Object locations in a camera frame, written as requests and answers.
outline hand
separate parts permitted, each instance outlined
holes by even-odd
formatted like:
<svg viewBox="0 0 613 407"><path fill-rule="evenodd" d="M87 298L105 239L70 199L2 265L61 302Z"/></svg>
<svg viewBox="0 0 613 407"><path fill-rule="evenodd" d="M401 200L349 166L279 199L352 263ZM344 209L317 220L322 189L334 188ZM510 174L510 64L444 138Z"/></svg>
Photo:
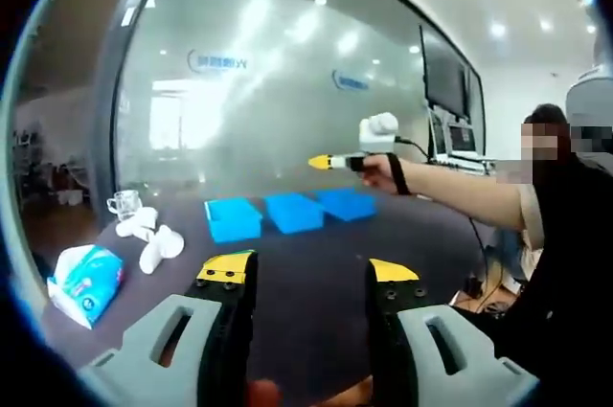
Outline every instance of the hand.
<svg viewBox="0 0 613 407"><path fill-rule="evenodd" d="M402 171L406 175L406 169L411 164L398 158ZM364 158L364 172L361 174L362 183L367 187L375 187L389 194L397 194L396 184L392 179L390 160L385 155L370 155Z"/></svg>
<svg viewBox="0 0 613 407"><path fill-rule="evenodd" d="M281 393L272 381L260 380L249 383L249 407L280 407Z"/></svg>
<svg viewBox="0 0 613 407"><path fill-rule="evenodd" d="M369 376L347 391L312 407L355 407L370 404L373 397L373 377Z"/></svg>

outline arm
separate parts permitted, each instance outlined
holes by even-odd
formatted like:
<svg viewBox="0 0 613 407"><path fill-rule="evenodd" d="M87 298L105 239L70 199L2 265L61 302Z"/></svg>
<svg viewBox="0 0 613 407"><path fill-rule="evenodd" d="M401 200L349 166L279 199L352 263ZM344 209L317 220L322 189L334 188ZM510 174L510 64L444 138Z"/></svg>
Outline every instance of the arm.
<svg viewBox="0 0 613 407"><path fill-rule="evenodd" d="M526 228L517 186L495 177L469 175L430 165L406 163L404 175L411 192L422 194L487 225Z"/></svg>
<svg viewBox="0 0 613 407"><path fill-rule="evenodd" d="M543 226L532 185L503 183L494 177L464 174L445 168L400 160L411 192L427 196L488 225L526 230L533 248L542 247ZM366 185L397 192L385 155L364 159Z"/></svg>

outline blue plastic container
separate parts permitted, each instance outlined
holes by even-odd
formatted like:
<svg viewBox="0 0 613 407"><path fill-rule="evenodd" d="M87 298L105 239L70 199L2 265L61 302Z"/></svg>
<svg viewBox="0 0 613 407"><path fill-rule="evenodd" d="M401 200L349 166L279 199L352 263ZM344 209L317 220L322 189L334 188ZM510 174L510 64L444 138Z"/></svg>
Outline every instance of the blue plastic container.
<svg viewBox="0 0 613 407"><path fill-rule="evenodd" d="M215 242L261 237L261 214L244 198L207 201L204 209Z"/></svg>
<svg viewBox="0 0 613 407"><path fill-rule="evenodd" d="M289 235L324 226L324 211L319 203L298 193L267 196L266 209L281 233Z"/></svg>
<svg viewBox="0 0 613 407"><path fill-rule="evenodd" d="M320 190L315 192L328 214L350 222L375 215L375 198L354 189Z"/></svg>

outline dark table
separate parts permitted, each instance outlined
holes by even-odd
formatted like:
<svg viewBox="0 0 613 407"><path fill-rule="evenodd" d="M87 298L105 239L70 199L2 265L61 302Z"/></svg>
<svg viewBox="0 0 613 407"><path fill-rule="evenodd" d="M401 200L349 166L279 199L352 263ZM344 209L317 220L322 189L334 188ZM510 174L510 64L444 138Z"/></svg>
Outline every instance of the dark table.
<svg viewBox="0 0 613 407"><path fill-rule="evenodd" d="M322 230L289 236L265 219L261 238L227 244L213 242L202 201L160 201L158 223L183 235L184 252L145 275L138 267L145 244L119 238L115 225L108 226L97 243L124 259L121 290L92 330L48 305L43 313L48 341L80 367L119 348L124 330L170 294L183 294L206 259L256 249L260 267L248 377L274 380L284 405L336 395L369 374L364 314L369 258L408 266L441 304L449 303L483 261L465 216L427 200L376 195L377 215L369 219L346 223L327 216ZM477 227L487 243L493 230Z"/></svg>

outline yellow gripper tip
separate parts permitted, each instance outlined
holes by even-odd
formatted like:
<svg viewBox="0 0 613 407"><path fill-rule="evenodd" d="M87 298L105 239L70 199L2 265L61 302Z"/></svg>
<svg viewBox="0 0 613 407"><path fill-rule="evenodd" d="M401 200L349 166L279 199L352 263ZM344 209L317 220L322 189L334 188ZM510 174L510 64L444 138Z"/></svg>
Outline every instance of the yellow gripper tip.
<svg viewBox="0 0 613 407"><path fill-rule="evenodd" d="M329 170L329 155L314 156L308 164L317 170Z"/></svg>

